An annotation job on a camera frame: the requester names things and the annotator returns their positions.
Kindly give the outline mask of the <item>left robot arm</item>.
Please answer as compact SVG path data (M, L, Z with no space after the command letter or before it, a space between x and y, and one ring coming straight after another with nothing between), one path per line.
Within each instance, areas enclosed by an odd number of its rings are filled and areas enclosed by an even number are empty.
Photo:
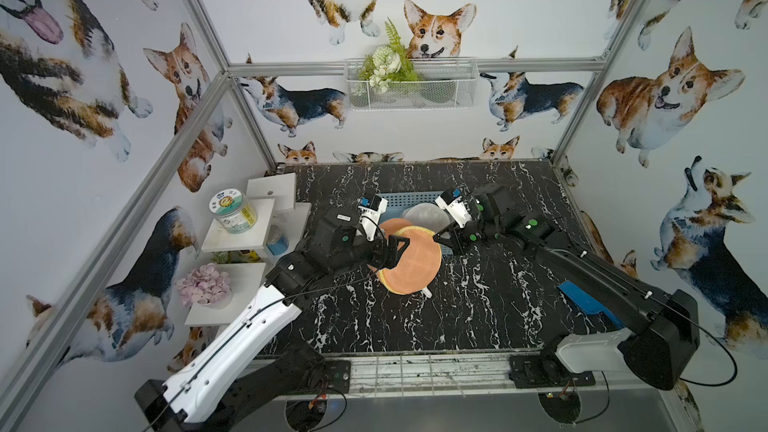
M282 256L239 316L211 345L166 381L149 380L135 394L149 431L229 431L273 399L322 390L323 358L294 346L255 372L246 367L336 278L362 266L398 265L410 241L385 235L367 216L331 209L315 232Z

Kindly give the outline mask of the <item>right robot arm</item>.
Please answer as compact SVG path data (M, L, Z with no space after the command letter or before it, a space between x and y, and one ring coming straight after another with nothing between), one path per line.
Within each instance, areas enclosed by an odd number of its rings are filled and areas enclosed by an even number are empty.
M435 242L456 255L480 243L499 244L574 284L621 323L616 332L556 341L554 354L567 370L630 371L656 389L675 387L700 345L698 304L691 295L631 277L544 216L517 206L507 186L487 184L470 195L449 189L435 202L452 219Z

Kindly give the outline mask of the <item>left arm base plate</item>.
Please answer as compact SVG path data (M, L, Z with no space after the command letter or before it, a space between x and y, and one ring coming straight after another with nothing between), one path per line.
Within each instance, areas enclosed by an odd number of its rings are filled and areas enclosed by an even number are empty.
M352 362L350 360L332 359L318 364L299 385L287 392L288 396L308 395L324 392L329 389L347 394L350 391Z

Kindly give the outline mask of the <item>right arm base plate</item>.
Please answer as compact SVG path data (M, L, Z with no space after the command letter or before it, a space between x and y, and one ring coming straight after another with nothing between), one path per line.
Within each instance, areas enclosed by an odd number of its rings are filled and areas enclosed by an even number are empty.
M508 377L518 389L582 387L596 384L592 372L571 372L559 362L556 356L511 355L508 360L510 365Z

